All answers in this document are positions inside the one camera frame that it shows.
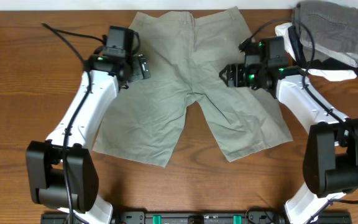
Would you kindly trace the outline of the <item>khaki green shorts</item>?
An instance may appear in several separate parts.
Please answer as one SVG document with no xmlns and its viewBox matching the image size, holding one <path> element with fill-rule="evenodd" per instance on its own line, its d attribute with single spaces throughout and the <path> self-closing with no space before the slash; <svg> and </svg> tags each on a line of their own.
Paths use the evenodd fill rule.
<svg viewBox="0 0 358 224">
<path fill-rule="evenodd" d="M 110 104 L 96 152 L 166 166 L 193 103 L 228 161 L 292 140 L 271 94 L 229 88 L 219 77 L 226 65 L 243 62 L 237 46 L 251 35 L 238 8 L 199 18 L 187 11 L 138 12 L 131 29 L 140 35 L 150 78 L 131 83 Z"/>
</svg>

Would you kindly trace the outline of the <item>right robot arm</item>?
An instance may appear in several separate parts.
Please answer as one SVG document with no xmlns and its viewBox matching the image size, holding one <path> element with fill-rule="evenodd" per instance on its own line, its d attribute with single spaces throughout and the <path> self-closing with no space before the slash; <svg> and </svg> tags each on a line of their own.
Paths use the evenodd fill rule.
<svg viewBox="0 0 358 224">
<path fill-rule="evenodd" d="M 358 118 L 338 112 L 310 83 L 306 70 L 291 66 L 282 37 L 239 46 L 244 63 L 219 73 L 228 87 L 264 89 L 284 104 L 308 133 L 304 183 L 272 223 L 350 223 L 348 214 L 323 211 L 358 189 Z"/>
</svg>

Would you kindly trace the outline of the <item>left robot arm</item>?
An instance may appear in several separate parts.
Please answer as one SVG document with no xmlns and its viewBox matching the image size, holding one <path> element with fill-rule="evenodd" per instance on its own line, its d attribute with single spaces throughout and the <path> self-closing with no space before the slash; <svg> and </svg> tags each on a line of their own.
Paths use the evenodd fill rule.
<svg viewBox="0 0 358 224">
<path fill-rule="evenodd" d="M 30 196 L 34 203 L 62 215 L 52 223 L 111 223 L 113 206 L 99 194 L 99 177 L 91 148 L 109 105 L 121 89 L 150 78 L 149 64 L 139 53 L 139 33 L 110 26 L 99 46 L 84 59 L 64 38 L 64 30 L 42 24 L 79 58 L 80 87 L 58 126 L 45 141 L 31 141 L 25 158 Z"/>
</svg>

